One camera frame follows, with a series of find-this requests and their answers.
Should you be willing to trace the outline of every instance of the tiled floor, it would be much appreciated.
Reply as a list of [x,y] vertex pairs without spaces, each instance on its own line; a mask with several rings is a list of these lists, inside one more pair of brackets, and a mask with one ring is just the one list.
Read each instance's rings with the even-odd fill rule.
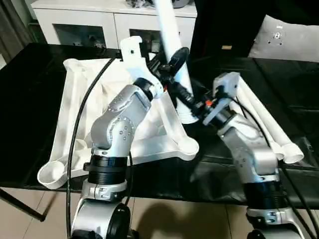
[[[5,190],[47,217],[41,223],[0,200],[0,239],[66,238],[65,193]],[[79,197],[72,194],[72,215]],[[141,239],[245,239],[252,229],[242,206],[132,198],[129,207]],[[319,211],[313,214],[319,223]]]

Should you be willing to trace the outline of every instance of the table leg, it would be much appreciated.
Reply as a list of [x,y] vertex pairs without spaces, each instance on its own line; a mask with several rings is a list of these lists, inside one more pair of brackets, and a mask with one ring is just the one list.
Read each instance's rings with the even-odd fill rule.
[[15,208],[23,211],[24,213],[30,215],[31,217],[43,222],[45,220],[45,215],[38,213],[37,211],[33,210],[28,205],[24,204],[14,196],[10,195],[6,191],[0,188],[0,199],[4,200],[5,202],[11,204]]

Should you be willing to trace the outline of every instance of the white rod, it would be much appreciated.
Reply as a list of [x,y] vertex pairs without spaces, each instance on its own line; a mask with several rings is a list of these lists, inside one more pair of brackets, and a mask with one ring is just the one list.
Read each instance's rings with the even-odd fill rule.
[[252,106],[265,124],[275,142],[277,142],[282,147],[285,154],[284,162],[296,163],[302,160],[304,158],[303,152],[296,144],[291,142],[280,125],[276,122],[273,116],[268,112],[265,106],[261,103],[261,101],[243,79],[239,80],[239,86],[243,89],[245,96],[251,102]]
[[[282,148],[274,141],[273,137],[270,135],[269,131],[267,130],[265,124],[263,123],[263,121],[261,120],[261,118],[259,117],[257,112],[255,111],[254,107],[252,106],[251,102],[246,97],[243,89],[240,86],[237,88],[237,98],[238,98],[238,101],[243,106],[245,106],[247,108],[247,110],[249,110],[249,112],[253,115],[255,120],[259,123],[261,129],[264,131],[265,136],[268,139],[268,142],[270,144],[271,149],[275,153],[276,157],[279,160],[282,160],[284,158],[284,152],[283,152]],[[251,118],[251,116],[247,112],[245,112],[245,115],[246,115],[247,119],[252,124],[254,124],[256,127],[258,127],[257,124],[255,123],[255,121]]]
[[[160,33],[166,58],[169,61],[172,55],[182,47],[173,5],[171,0],[155,0],[154,2],[159,16]],[[180,82],[191,94],[193,93],[186,64],[175,75],[175,80]],[[192,116],[190,109],[181,101],[177,102],[176,110],[182,123],[193,123],[198,120]]]

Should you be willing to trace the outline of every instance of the white cabinet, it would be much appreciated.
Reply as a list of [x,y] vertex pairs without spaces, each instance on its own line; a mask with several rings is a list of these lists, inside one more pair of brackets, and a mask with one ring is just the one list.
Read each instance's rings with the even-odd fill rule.
[[[132,8],[126,0],[37,0],[31,6],[49,44],[118,49],[122,39],[140,35],[149,51],[160,48],[154,7]],[[190,48],[196,7],[186,5],[174,13],[182,45]]]
[[[121,40],[132,35],[140,35],[149,43],[150,48],[152,48],[152,41],[158,43],[160,24],[157,16],[116,13],[114,17],[119,46]],[[195,20],[196,18],[191,17],[176,17],[182,46],[190,48]]]
[[110,12],[34,9],[49,44],[118,48]]

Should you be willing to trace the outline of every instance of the black tablecloth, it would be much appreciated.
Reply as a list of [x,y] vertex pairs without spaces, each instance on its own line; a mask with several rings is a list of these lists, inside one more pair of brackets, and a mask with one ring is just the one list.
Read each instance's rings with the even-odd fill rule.
[[[108,58],[117,50],[30,44],[0,71],[3,130],[0,186],[46,190],[36,179],[50,157],[66,71],[63,61]],[[189,65],[192,77],[212,86],[214,77],[237,71],[305,154],[288,172],[310,207],[319,209],[319,64],[251,58],[207,58]],[[245,204],[231,155],[213,129],[185,125],[200,145],[190,162],[170,158],[136,165],[133,196]],[[72,179],[80,192],[85,177]],[[300,201],[287,179],[292,201]]]

